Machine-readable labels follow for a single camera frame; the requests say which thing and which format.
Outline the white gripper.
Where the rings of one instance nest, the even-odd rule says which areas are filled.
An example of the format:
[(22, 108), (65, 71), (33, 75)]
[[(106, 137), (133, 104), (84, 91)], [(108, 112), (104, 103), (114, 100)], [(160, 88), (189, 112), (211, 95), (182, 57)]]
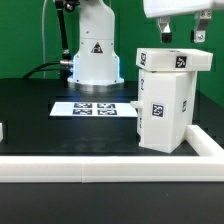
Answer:
[(143, 9), (147, 18), (159, 17), (157, 24), (162, 43), (172, 42), (169, 16), (197, 12), (191, 42), (202, 43), (212, 18), (211, 10), (224, 9), (224, 0), (143, 0)]

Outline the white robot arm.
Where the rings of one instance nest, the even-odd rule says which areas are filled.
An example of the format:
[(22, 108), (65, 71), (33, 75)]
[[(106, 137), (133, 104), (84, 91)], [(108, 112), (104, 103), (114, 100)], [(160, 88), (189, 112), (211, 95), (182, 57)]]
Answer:
[[(211, 12), (224, 9), (224, 0), (143, 0), (147, 18), (156, 18), (161, 41), (172, 39), (169, 27), (173, 15), (196, 14), (197, 24), (192, 41), (205, 41)], [(88, 86), (123, 84), (120, 77), (120, 60), (114, 51), (115, 15), (103, 0), (80, 0), (79, 50), (72, 60), (70, 83)]]

